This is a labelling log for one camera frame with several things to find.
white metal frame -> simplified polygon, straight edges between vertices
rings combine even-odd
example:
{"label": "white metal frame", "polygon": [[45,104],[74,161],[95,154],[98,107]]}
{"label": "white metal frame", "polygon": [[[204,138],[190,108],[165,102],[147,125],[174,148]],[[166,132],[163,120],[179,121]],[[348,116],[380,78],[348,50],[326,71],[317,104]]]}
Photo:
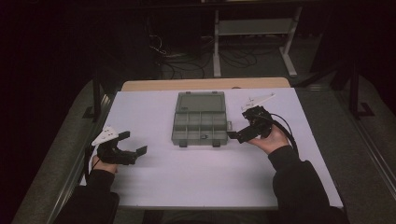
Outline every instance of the white metal frame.
{"label": "white metal frame", "polygon": [[296,77],[297,72],[291,62],[289,50],[291,42],[298,25],[302,7],[297,7],[293,18],[267,19],[267,20],[239,20],[220,21],[219,11],[215,15],[215,49],[213,53],[214,77],[221,77],[219,61],[219,36],[220,35],[268,35],[268,34],[288,34],[287,41],[283,47],[279,48],[283,62],[291,77]]}

white tabletop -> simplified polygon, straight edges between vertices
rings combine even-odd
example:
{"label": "white tabletop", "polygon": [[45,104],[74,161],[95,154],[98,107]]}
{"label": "white tabletop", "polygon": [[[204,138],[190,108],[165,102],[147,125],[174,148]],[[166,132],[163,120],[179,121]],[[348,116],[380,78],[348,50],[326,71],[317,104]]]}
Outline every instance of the white tabletop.
{"label": "white tabletop", "polygon": [[[239,131],[248,126],[241,106],[249,97],[274,93],[262,105],[283,117],[291,127],[300,158],[313,163],[332,206],[342,202],[292,88],[224,91],[227,120]],[[248,144],[229,140],[226,146],[174,146],[173,119],[180,91],[120,91],[105,125],[131,137],[119,142],[121,150],[148,146],[136,165],[119,166],[112,191],[120,206],[134,208],[273,209],[275,170],[267,155]],[[286,128],[286,124],[276,117]]]}

black sleeve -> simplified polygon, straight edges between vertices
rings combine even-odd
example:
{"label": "black sleeve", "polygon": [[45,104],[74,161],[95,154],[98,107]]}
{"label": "black sleeve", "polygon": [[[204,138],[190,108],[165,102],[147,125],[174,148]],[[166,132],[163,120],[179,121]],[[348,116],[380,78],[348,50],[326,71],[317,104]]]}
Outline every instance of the black sleeve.
{"label": "black sleeve", "polygon": [[274,193],[282,223],[333,223],[326,191],[309,161],[300,161],[290,146],[268,156],[276,169]]}
{"label": "black sleeve", "polygon": [[115,204],[110,193],[114,177],[107,171],[91,171],[87,186],[75,188],[54,223],[107,223]]}

person's right hand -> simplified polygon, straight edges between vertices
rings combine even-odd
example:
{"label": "person's right hand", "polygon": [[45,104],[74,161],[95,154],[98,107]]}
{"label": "person's right hand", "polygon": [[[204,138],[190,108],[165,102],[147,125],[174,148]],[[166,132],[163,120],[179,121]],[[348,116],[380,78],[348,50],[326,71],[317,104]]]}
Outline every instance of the person's right hand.
{"label": "person's right hand", "polygon": [[259,147],[268,155],[280,147],[289,145],[288,137],[275,125],[272,126],[271,133],[268,137],[253,138],[247,142]]}

wire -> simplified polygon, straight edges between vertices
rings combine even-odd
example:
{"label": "wire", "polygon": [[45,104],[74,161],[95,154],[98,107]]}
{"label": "wire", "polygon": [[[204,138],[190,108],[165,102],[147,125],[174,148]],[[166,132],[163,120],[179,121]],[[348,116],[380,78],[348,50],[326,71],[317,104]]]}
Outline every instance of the wire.
{"label": "wire", "polygon": [[93,170],[93,168],[95,168],[96,164],[100,161],[100,159],[93,165],[93,167],[91,168],[91,170]]}
{"label": "wire", "polygon": [[289,128],[289,132],[290,132],[290,134],[291,135],[293,135],[293,133],[291,132],[291,128],[290,128],[290,126],[289,126],[289,124],[286,122],[286,120],[285,119],[283,119],[282,117],[280,117],[278,114],[270,114],[271,116],[277,116],[278,118],[280,118],[280,119],[282,119],[283,120],[283,122],[285,122],[286,123],[286,125],[288,125],[288,128]]}

